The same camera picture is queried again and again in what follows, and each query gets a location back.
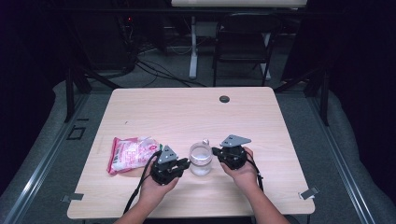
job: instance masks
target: small black object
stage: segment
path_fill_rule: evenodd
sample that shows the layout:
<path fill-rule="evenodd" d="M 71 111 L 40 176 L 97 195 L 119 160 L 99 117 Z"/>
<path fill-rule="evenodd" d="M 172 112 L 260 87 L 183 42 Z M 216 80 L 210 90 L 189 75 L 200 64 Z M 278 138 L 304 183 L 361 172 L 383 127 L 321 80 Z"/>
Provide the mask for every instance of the small black object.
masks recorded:
<path fill-rule="evenodd" d="M 182 177 L 190 163 L 187 158 L 177 160 L 176 153 L 169 146 L 165 146 L 160 157 L 152 164 L 150 174 L 155 182 L 167 185 L 176 177 Z"/>

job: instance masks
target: metal bracket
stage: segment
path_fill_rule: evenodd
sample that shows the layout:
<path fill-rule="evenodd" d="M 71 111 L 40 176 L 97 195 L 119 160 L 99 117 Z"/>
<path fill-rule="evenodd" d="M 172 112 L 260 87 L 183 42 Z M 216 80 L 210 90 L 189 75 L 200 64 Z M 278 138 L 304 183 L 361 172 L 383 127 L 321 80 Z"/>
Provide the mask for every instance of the metal bracket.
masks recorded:
<path fill-rule="evenodd" d="M 319 190 L 317 187 L 313 187 L 312 189 L 306 190 L 303 193 L 299 192 L 300 198 L 306 200 L 308 198 L 315 198 L 315 194 L 319 193 Z"/>
<path fill-rule="evenodd" d="M 163 148 L 163 153 L 161 154 L 160 158 L 158 159 L 159 164 L 164 164 L 169 161 L 177 161 L 177 154 L 170 148 L 169 146 L 165 146 Z"/>
<path fill-rule="evenodd" d="M 237 147 L 250 142 L 251 140 L 248 138 L 230 134 L 220 145 L 222 147 Z"/>
<path fill-rule="evenodd" d="M 78 200 L 81 201 L 82 197 L 84 196 L 84 194 L 78 194 L 78 193 L 72 193 L 69 195 L 64 195 L 61 199 L 61 202 L 63 203 L 71 203 L 72 200 Z"/>

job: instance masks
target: black curtain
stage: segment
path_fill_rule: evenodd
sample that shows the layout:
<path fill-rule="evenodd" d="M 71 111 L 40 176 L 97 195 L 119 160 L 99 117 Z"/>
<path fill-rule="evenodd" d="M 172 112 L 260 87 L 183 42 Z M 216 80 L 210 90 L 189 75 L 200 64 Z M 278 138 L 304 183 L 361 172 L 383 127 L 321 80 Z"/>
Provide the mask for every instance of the black curtain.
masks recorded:
<path fill-rule="evenodd" d="M 351 123 L 362 163 L 396 203 L 396 17 L 375 1 L 336 62 L 331 90 Z"/>

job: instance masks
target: person's right hand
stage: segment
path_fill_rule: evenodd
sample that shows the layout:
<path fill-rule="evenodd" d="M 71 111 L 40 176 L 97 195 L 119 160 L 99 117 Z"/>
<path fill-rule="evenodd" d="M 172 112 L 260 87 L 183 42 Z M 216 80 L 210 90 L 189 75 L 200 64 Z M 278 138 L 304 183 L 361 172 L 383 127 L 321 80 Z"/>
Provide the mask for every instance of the person's right hand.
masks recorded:
<path fill-rule="evenodd" d="M 244 147 L 247 152 L 247 159 L 253 161 L 253 151 L 248 147 Z M 257 172 L 252 164 L 246 162 L 244 166 L 237 170 L 231 170 L 225 163 L 221 162 L 221 167 L 224 172 L 233 178 L 233 182 L 235 182 L 236 186 L 240 188 L 242 191 L 247 192 L 247 190 L 251 190 L 252 188 L 258 188 L 257 185 Z"/>

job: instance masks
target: wrist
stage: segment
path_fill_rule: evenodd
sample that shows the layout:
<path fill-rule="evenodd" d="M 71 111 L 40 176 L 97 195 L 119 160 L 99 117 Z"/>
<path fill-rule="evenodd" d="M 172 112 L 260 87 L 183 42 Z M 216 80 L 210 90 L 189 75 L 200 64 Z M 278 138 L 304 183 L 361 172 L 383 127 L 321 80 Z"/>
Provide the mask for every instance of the wrist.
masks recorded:
<path fill-rule="evenodd" d="M 138 207 L 140 211 L 149 215 L 157 207 L 157 205 L 158 203 L 156 200 L 151 201 L 151 200 L 139 199 L 135 207 Z"/>
<path fill-rule="evenodd" d="M 243 186 L 240 186 L 239 188 L 242 190 L 242 192 L 248 198 L 254 197 L 255 195 L 259 195 L 260 193 L 263 193 L 257 184 L 243 185 Z"/>

